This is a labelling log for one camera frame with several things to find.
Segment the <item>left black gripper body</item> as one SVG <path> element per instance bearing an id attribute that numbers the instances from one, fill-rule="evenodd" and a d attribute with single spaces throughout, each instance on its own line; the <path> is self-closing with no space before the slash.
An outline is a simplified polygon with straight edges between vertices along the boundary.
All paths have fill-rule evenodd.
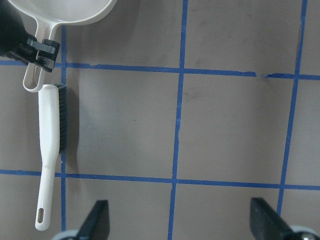
<path id="1" fill-rule="evenodd" d="M 0 55 L 25 65 L 36 61 L 37 51 L 27 44 L 36 38 L 29 34 L 19 11 L 9 1 L 0 2 Z"/>

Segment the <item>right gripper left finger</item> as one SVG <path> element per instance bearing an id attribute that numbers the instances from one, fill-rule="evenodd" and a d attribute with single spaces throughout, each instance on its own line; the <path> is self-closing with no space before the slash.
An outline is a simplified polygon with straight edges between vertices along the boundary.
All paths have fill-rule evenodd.
<path id="1" fill-rule="evenodd" d="M 107 240 L 110 234 L 108 200 L 97 200 L 80 227 L 77 240 Z"/>

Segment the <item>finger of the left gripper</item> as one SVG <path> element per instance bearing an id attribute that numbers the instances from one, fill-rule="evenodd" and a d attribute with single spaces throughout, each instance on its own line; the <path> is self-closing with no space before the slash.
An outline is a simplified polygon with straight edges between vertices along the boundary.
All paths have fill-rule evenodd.
<path id="1" fill-rule="evenodd" d="M 27 57 L 28 62 L 51 73 L 55 67 L 60 44 L 50 39 L 43 39 L 42 42 L 38 42 L 30 37 L 27 39 L 26 44 L 31 50 Z"/>

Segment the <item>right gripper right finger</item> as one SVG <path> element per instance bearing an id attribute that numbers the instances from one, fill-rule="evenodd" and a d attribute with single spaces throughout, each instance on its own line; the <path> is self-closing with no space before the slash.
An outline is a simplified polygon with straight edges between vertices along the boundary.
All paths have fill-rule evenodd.
<path id="1" fill-rule="evenodd" d="M 250 231 L 255 240 L 299 240 L 277 212 L 261 197 L 250 200 Z"/>

